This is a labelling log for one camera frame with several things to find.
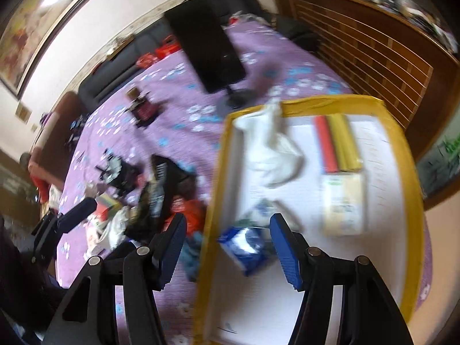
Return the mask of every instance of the picture frame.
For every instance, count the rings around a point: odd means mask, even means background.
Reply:
[[[0,15],[0,81],[20,100],[50,43],[88,0],[11,0]]]

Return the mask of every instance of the blue gripper pad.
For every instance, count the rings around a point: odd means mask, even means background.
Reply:
[[[164,289],[165,285],[171,281],[187,233],[187,222],[185,217],[182,214],[178,214],[176,216],[181,216],[182,219],[180,220],[177,228],[174,230],[174,233],[168,237],[169,243],[163,251],[163,255],[160,259],[160,276],[158,277],[158,285],[161,289]]]
[[[271,240],[277,251],[287,282],[292,284],[295,289],[301,289],[302,278],[300,277],[299,261],[282,230],[282,228],[285,228],[283,223],[289,230],[289,226],[281,214],[272,215],[270,218]]]

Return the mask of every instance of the black sofa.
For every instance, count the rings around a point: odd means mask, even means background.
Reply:
[[[241,11],[252,13],[272,22],[276,18],[276,30],[305,50],[315,52],[318,38],[308,26],[288,17],[273,16],[264,11],[258,0],[208,0],[221,25],[227,25],[230,16]],[[95,111],[118,89],[139,75],[144,69],[136,66],[137,59],[154,53],[162,41],[171,34],[171,29],[164,18],[160,18],[141,32],[112,60],[104,61],[92,74],[80,84],[78,97],[88,112]]]

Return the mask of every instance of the yellow tape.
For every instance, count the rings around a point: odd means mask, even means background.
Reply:
[[[406,281],[399,310],[406,323],[409,322],[419,291],[423,267],[423,202],[420,196],[420,186],[415,170],[409,145],[404,137],[403,130],[385,108],[383,101],[364,95],[334,95],[317,96],[281,103],[284,118],[302,117],[307,115],[329,114],[361,114],[379,118],[386,130],[393,148],[401,178],[402,192],[407,222],[407,266]],[[224,195],[225,180],[227,177],[227,162],[231,149],[232,122],[241,115],[249,114],[261,109],[261,106],[245,109],[230,114],[225,120],[225,129],[221,137],[221,150],[217,169],[214,176],[214,188],[211,203],[206,214],[204,241],[201,251],[201,268],[198,279],[198,292],[194,312],[194,344],[203,342],[203,331],[208,311],[209,294],[211,291],[212,274],[215,266],[215,257],[218,252],[219,219],[222,198]]]

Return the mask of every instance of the brown chair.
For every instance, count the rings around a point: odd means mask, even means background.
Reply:
[[[53,110],[31,150],[28,170],[34,177],[64,189],[72,154],[65,146],[70,125],[85,112],[75,92],[66,92]]]

